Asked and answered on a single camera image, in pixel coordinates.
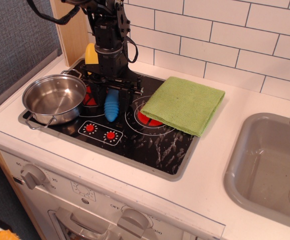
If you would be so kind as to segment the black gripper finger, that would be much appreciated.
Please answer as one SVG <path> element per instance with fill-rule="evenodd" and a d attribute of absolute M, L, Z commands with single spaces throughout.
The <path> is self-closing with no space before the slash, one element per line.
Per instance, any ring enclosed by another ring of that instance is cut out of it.
<path fill-rule="evenodd" d="M 120 104 L 120 112 L 125 113 L 131 104 L 131 100 L 133 97 L 133 92 L 130 89 L 122 88 L 119 90 L 119 104 Z"/>
<path fill-rule="evenodd" d="M 91 83 L 90 89 L 95 103 L 99 106 L 103 106 L 107 95 L 107 88 L 99 84 Z"/>

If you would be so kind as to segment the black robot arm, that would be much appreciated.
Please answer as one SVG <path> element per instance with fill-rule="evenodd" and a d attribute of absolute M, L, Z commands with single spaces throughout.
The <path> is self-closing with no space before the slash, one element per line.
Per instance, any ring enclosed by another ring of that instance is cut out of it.
<path fill-rule="evenodd" d="M 105 104 L 109 89 L 117 90 L 119 111 L 124 113 L 135 94 L 141 95 L 142 77 L 132 72 L 128 64 L 128 37 L 130 21 L 124 11 L 122 0 L 69 0 L 68 4 L 80 7 L 88 16 L 95 37 L 98 63 L 85 63 L 81 69 L 88 78 L 93 98 L 99 106 Z"/>

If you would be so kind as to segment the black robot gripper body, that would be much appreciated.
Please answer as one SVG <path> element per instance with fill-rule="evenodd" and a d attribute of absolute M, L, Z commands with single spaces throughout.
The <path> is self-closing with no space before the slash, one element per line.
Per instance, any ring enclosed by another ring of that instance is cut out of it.
<path fill-rule="evenodd" d="M 143 94 L 142 76 L 128 68 L 128 61 L 122 50 L 98 56 L 98 61 L 98 69 L 87 67 L 85 63 L 82 65 L 81 69 L 86 77 L 112 89 L 130 89 L 134 94 Z"/>

